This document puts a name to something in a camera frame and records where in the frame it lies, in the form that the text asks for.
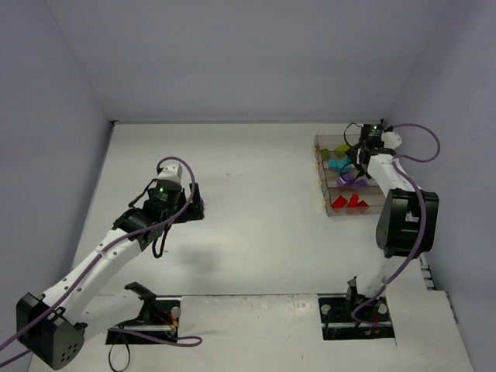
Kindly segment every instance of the red block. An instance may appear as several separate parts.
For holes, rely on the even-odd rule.
[[[350,203],[348,203],[348,208],[353,208],[358,206],[358,195],[351,195]]]
[[[331,206],[333,208],[342,208],[346,205],[348,201],[346,200],[346,198],[344,198],[343,196],[339,196],[332,204]]]

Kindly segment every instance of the gray wall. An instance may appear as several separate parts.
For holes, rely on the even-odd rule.
[[[112,119],[377,119],[450,0],[46,0]]]
[[[102,108],[43,1],[0,1],[0,127],[3,342],[15,332],[18,299],[68,270],[109,140]],[[0,360],[21,350],[15,343]]]
[[[443,144],[431,164],[403,162],[426,189],[438,192],[433,277],[450,292],[470,358],[494,370],[496,335],[496,2],[456,0],[433,32],[390,120],[434,129]],[[434,143],[401,131],[403,152],[427,156]]]

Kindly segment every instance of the white tabletop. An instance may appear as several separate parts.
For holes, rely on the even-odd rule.
[[[205,220],[173,226],[162,259],[146,250],[102,291],[138,281],[159,295],[194,295],[181,305],[180,334],[198,334],[204,343],[132,346],[129,371],[471,370],[445,294],[426,290],[416,262],[387,290],[396,339],[322,340],[316,294],[345,292],[377,249],[377,215],[329,218],[322,207],[313,140],[343,129],[117,125],[75,263],[98,245],[162,157],[192,166],[206,204]],[[223,294],[236,296],[209,297]],[[281,295],[259,296],[268,294]],[[65,370],[109,370],[104,340],[88,342]],[[45,370],[34,358],[30,371]]]

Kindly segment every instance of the table surface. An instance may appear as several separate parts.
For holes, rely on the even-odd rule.
[[[345,292],[377,249],[377,215],[329,218],[322,207],[313,139],[343,129],[116,126],[74,264],[98,245],[162,157],[191,165],[206,204],[203,221],[173,226],[162,259],[146,250],[101,292],[138,281],[159,295],[187,296],[180,334],[204,338],[193,349],[132,346],[129,371],[472,370],[445,294],[426,290],[416,261],[387,289],[395,339],[322,340],[316,294]],[[65,370],[109,370],[104,341],[87,342]],[[119,349],[116,358],[123,357]],[[30,372],[46,370],[33,358]]]

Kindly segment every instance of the transparent container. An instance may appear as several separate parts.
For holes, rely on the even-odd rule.
[[[359,136],[346,138],[354,144]],[[348,163],[343,145],[346,146],[343,136],[315,137],[316,166],[327,215],[380,214],[385,197],[373,178],[361,176],[355,180],[358,170],[353,166],[346,167],[341,176],[341,168]]]

